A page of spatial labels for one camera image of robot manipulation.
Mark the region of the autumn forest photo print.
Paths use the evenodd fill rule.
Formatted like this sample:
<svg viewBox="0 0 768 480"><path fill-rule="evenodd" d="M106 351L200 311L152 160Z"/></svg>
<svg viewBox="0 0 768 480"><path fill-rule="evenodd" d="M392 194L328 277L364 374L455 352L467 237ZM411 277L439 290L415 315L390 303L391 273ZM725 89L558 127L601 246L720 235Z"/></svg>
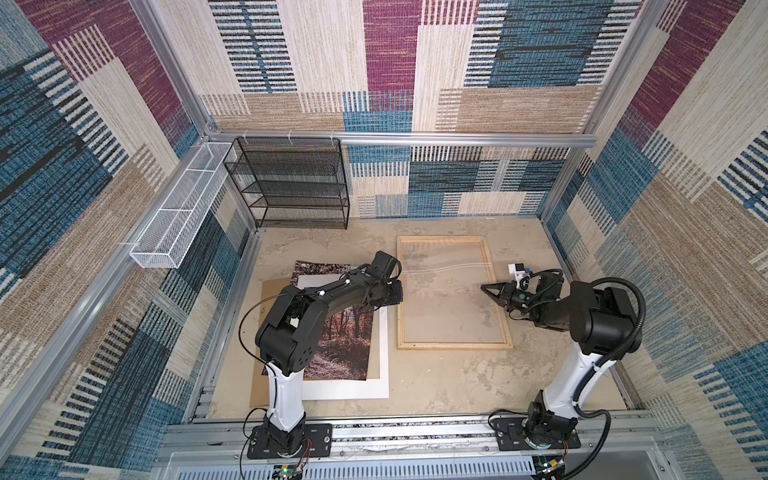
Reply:
<svg viewBox="0 0 768 480"><path fill-rule="evenodd" d="M295 263L256 334L264 374L295 373L310 380L365 380L377 280L366 266Z"/></svg>

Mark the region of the white photo mat board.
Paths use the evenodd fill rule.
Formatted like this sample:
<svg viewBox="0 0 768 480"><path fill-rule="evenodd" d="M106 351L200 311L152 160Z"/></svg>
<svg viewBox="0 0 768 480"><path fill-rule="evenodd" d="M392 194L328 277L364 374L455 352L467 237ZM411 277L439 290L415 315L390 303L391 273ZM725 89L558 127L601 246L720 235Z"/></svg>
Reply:
<svg viewBox="0 0 768 480"><path fill-rule="evenodd" d="M304 373L304 401L387 399L390 396L389 317L382 308L372 314L370 338L354 336L349 315L327 321L330 333L340 338L324 339Z"/></svg>

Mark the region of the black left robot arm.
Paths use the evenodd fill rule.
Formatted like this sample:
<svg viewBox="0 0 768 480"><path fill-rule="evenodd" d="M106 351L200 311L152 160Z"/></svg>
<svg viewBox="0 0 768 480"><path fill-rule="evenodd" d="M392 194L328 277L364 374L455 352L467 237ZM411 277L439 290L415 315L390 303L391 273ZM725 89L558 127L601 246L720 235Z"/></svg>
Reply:
<svg viewBox="0 0 768 480"><path fill-rule="evenodd" d="M255 432L257 443L293 456L309 446L302 403L304 370L321 340L325 321L351 307L380 309L403 300L401 262L378 251L372 262L342 273L317 287L289 285L275 302L255 336L258 360L269 377L269 404Z"/></svg>

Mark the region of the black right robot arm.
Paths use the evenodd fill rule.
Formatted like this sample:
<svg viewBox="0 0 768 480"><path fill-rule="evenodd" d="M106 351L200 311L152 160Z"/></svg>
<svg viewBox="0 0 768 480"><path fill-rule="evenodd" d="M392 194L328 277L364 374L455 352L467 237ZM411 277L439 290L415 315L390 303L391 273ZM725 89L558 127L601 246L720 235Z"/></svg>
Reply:
<svg viewBox="0 0 768 480"><path fill-rule="evenodd" d="M574 281L564 298L553 295L562 281L547 280L536 292L518 288L516 281L483 284L480 290L506 312L518 311L534 326L567 332L571 349L563 367L529 404L526 418L509 437L522 435L532 449L571 446L597 380L642 341L646 301L639 287L618 277L591 282Z"/></svg>

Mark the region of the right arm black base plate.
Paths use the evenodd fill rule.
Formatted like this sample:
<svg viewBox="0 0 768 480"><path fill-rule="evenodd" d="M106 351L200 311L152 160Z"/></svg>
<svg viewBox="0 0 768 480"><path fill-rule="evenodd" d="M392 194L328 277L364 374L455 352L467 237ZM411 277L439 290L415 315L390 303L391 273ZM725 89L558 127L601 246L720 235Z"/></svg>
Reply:
<svg viewBox="0 0 768 480"><path fill-rule="evenodd" d="M490 427L495 433L495 438L500 451L544 451L578 449L582 442L576 432L573 432L566 440L555 437L551 440L543 440L536 443L527 439L523 427L523 417L492 417Z"/></svg>

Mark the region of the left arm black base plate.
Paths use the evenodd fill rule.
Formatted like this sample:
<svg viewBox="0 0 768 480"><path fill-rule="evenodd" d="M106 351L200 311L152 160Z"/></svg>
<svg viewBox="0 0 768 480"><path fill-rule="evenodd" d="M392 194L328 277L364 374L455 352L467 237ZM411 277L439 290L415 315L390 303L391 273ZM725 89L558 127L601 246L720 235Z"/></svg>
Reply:
<svg viewBox="0 0 768 480"><path fill-rule="evenodd" d="M249 460L299 459L329 457L333 439L330 423L299 423L291 431L283 431L271 422L255 426L249 435L246 457Z"/></svg>

